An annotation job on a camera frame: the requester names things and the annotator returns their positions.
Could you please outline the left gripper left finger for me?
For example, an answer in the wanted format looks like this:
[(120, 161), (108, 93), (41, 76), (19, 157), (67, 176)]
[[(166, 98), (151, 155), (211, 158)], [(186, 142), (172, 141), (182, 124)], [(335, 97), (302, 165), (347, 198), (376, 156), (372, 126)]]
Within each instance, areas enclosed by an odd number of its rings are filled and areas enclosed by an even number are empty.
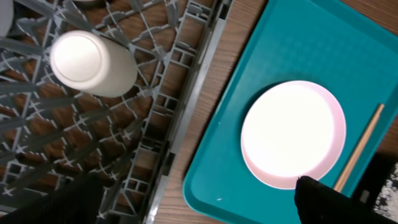
[(102, 180), (88, 174), (1, 217), (1, 224), (94, 224), (102, 195)]

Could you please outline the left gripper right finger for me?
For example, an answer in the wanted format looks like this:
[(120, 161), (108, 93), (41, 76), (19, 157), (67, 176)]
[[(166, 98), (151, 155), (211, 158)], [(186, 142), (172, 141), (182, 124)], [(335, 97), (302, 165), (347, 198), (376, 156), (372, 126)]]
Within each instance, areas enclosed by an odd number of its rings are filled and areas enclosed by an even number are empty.
[(298, 178), (294, 202), (301, 224), (395, 224), (309, 176)]

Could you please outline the large white plate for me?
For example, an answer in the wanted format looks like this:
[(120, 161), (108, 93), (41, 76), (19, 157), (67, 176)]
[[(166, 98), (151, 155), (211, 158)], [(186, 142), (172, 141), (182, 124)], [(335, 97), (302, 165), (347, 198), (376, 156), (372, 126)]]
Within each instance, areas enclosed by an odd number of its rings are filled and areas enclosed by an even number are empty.
[(241, 152), (251, 174), (282, 190), (299, 177), (324, 177), (346, 140), (346, 119), (336, 97), (314, 82), (283, 82), (250, 107), (241, 130)]

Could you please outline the white paper cup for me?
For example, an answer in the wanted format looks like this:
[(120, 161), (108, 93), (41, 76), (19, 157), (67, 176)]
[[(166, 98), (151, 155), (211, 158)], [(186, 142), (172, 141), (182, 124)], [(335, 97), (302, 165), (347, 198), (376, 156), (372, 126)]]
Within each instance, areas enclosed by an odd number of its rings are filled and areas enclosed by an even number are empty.
[(53, 43), (50, 67), (66, 86), (109, 98), (127, 93), (138, 76), (127, 47), (83, 30), (66, 32)]

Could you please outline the grey metal saucer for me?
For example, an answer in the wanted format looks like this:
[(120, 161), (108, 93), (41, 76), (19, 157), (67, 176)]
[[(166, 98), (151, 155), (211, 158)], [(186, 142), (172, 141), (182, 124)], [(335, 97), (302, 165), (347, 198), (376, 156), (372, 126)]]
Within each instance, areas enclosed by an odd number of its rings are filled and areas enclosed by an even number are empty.
[(0, 2), (0, 35), (7, 36), (14, 20), (13, 0), (1, 0)]

